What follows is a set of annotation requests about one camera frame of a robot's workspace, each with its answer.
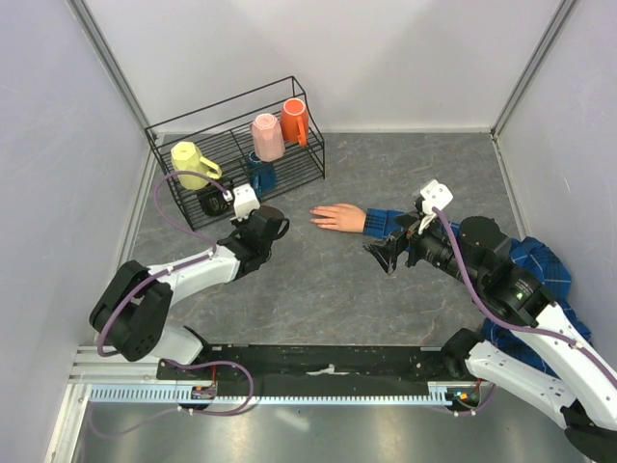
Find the mannequin hand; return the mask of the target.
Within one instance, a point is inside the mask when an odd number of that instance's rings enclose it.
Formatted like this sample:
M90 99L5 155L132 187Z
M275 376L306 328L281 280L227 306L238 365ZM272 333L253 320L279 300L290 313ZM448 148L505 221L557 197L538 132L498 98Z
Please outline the mannequin hand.
M366 213L352 204L319 205L310 211L310 221L320 229L362 233Z

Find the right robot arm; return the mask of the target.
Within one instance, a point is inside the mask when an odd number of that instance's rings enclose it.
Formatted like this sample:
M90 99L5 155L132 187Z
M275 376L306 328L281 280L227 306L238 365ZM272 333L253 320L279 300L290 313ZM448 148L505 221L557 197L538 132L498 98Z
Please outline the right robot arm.
M522 361L487 340L442 354L443 372L460 380L470 373L497 383L561 426L569 442L595 462L616 459L616 372L602 359L548 285L547 268L530 271L516 262L518 244L492 219L472 216L421 230L422 214L371 209L363 232L367 246L392 272L408 252L408 266L425 260L466 285L474 304L498 327L530 348L545 369Z

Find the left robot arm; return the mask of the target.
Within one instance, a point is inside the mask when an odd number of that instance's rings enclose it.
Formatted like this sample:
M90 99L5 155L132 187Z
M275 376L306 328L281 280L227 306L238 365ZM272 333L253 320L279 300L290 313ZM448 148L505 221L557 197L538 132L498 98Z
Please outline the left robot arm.
M170 308L255 272L289 229L289 219L268 205L233 224L228 237L191 257L151 267L136 260L121 265L90 314L99 355L120 355L128 362L151 355L176 362L191 379L204 378L212 365L206 341L186 326L170 324Z

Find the blue plaid sleeve forearm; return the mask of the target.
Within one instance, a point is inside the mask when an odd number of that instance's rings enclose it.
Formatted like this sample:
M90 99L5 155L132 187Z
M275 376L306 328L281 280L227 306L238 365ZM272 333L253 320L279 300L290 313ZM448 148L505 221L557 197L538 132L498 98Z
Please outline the blue plaid sleeve forearm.
M386 239L393 231L400 229L395 219L404 215L394 209L369 208L365 213L362 234L377 240Z

